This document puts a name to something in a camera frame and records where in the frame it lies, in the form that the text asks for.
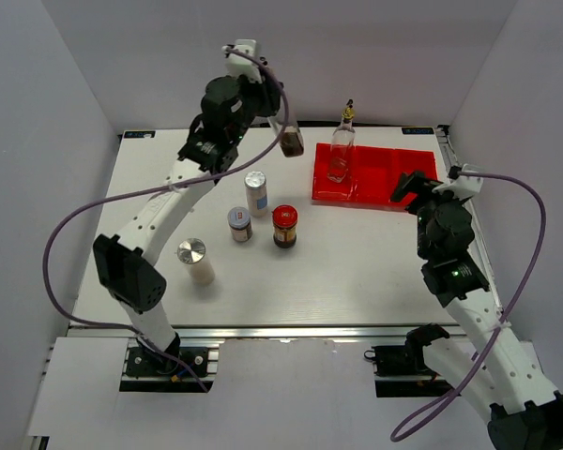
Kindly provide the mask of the glass bottle with dark sauce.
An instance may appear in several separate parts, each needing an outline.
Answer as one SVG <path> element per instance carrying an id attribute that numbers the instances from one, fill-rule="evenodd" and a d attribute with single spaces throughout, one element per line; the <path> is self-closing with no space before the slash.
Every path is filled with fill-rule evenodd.
<path id="1" fill-rule="evenodd" d="M 279 140 L 279 146 L 286 158 L 300 157 L 304 154 L 304 142 L 296 119 L 292 97 L 286 93 L 289 108 L 285 109 L 279 89 L 272 85 L 272 90 L 273 98 L 279 99 L 279 105 L 274 106 L 275 113 L 267 118 L 267 122 L 271 126 L 273 133 L 277 135 L 284 123 L 283 118 L 288 113 L 287 126 Z"/>

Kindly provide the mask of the red lid sauce jar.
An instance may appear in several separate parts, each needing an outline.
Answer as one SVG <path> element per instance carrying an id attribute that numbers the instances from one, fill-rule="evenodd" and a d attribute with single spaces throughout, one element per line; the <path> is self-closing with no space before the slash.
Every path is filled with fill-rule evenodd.
<path id="1" fill-rule="evenodd" d="M 279 248 L 292 248 L 297 241 L 298 212 L 289 204 L 277 206 L 272 212 L 273 241 Z"/>

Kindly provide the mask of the blue label spice shaker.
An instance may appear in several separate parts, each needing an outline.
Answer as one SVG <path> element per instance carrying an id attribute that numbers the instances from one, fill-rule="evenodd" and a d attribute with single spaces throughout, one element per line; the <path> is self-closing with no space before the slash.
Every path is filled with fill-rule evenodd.
<path id="1" fill-rule="evenodd" d="M 266 175 L 261 171 L 248 172 L 244 177 L 247 206 L 253 217 L 266 214 L 268 206 Z"/>

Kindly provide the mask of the silver lid white shaker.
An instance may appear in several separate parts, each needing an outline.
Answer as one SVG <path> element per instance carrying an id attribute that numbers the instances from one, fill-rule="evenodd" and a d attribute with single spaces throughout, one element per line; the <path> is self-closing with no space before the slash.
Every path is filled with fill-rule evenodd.
<path id="1" fill-rule="evenodd" d="M 194 283 L 208 285 L 215 280 L 215 272 L 208 258 L 206 245 L 201 239 L 184 240 L 179 244 L 176 254 Z"/>

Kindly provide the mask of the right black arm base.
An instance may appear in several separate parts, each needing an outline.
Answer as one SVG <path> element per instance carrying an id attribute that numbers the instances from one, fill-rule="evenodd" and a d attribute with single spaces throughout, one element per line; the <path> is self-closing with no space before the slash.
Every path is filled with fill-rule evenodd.
<path id="1" fill-rule="evenodd" d="M 423 349 L 435 340 L 449 337 L 442 326 L 428 323 L 408 332 L 402 345 L 374 346 L 363 355 L 375 364 L 375 373 L 380 377 L 423 375 L 435 378 L 437 374 L 425 365 Z"/>

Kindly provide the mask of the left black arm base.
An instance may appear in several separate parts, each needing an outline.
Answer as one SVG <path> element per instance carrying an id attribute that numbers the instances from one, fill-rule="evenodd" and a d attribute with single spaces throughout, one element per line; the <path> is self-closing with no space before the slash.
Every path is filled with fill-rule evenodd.
<path id="1" fill-rule="evenodd" d="M 216 373 L 218 357 L 219 351 L 215 348 L 181 346 L 177 358 L 189 366 L 198 377 L 205 379 Z M 140 344 L 128 347 L 123 375 L 142 381 L 171 379 L 174 375 L 182 380 L 194 379 L 182 364 L 154 353 Z"/>

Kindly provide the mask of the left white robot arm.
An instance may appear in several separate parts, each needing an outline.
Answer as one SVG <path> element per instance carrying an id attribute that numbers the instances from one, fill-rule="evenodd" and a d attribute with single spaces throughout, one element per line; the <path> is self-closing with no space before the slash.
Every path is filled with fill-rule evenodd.
<path id="1" fill-rule="evenodd" d="M 100 285 L 126 311 L 147 363 L 163 375 L 181 367 L 180 339 L 161 303 L 167 281 L 156 263 L 181 221 L 218 184 L 217 174 L 230 170 L 254 119 L 278 113 L 280 85 L 267 70 L 259 75 L 259 81 L 226 75 L 207 84 L 201 111 L 165 178 L 166 189 L 152 195 L 117 233 L 101 234 L 93 243 Z"/>

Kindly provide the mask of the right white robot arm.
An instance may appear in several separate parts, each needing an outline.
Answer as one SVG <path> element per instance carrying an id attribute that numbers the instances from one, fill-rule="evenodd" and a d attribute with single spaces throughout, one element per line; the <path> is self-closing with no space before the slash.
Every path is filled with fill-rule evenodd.
<path id="1" fill-rule="evenodd" d="M 486 425 L 494 448 L 563 449 L 563 394 L 530 358 L 508 321 L 527 281 L 520 281 L 506 306 L 498 306 L 468 251 L 475 232 L 465 205 L 488 177 L 470 165 L 452 167 L 445 183 L 422 172 L 404 173 L 390 196 L 394 203 L 412 199 L 405 210 L 417 219 L 423 280 L 475 349 L 472 355 L 463 352 L 437 324 L 408 334 L 406 365 L 418 374 L 431 370 L 451 388 L 407 416 L 390 438 L 405 440 L 463 398 Z"/>

